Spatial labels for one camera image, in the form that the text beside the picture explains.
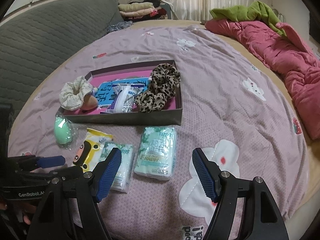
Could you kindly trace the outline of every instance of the yellow wet wipes pack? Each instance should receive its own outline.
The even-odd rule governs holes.
[[[83,172],[93,171],[99,162],[105,143],[112,140],[111,134],[87,128],[87,135],[73,159],[73,164],[81,166]]]

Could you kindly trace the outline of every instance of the human hand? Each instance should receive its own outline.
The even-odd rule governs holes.
[[[31,220],[28,217],[28,213],[34,214],[36,212],[37,207],[24,201],[14,201],[13,204],[16,205],[22,211],[23,221],[27,225],[30,225]],[[0,210],[7,210],[7,208],[8,208],[8,205],[2,199],[0,199]]]

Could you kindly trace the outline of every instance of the finger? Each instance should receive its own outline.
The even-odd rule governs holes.
[[[24,202],[24,203],[22,204],[21,208],[22,208],[25,212],[30,213],[30,214],[34,214],[34,213],[36,212],[36,209],[37,209],[36,206],[33,206],[33,205],[31,205],[31,204],[29,204],[29,203],[26,203],[26,202]]]
[[[36,212],[37,207],[31,205],[28,202],[23,201],[15,201],[15,204],[24,212],[34,214]]]
[[[8,208],[8,206],[7,206],[6,203],[0,202],[0,209],[1,209],[1,210],[7,210],[7,208]]]
[[[31,225],[31,221],[30,221],[30,219],[28,218],[27,215],[23,216],[23,222],[25,222],[27,225]]]

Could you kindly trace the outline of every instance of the blue gripper pad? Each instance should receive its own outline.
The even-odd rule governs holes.
[[[214,199],[216,199],[216,197],[218,196],[215,192],[215,182],[210,176],[206,166],[204,165],[203,161],[199,156],[198,151],[196,150],[193,150],[192,152],[192,163],[196,169],[196,172],[198,174],[198,177],[200,179],[201,185],[204,189],[206,196],[208,198],[211,198],[212,201],[214,201]]]
[[[66,159],[63,156],[53,156],[53,157],[41,157],[37,161],[37,165],[40,168],[51,168],[62,166],[66,163]]]
[[[110,160],[107,168],[105,169],[101,178],[99,179],[98,192],[96,194],[96,200],[98,203],[101,202],[101,200],[108,195],[111,185],[120,167],[121,159],[121,151],[117,149],[112,159]]]

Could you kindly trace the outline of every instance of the stack of folded towels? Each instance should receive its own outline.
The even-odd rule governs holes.
[[[155,8],[151,2],[134,2],[131,4],[119,4],[118,8],[124,21],[146,21],[164,18],[167,14],[161,7]]]

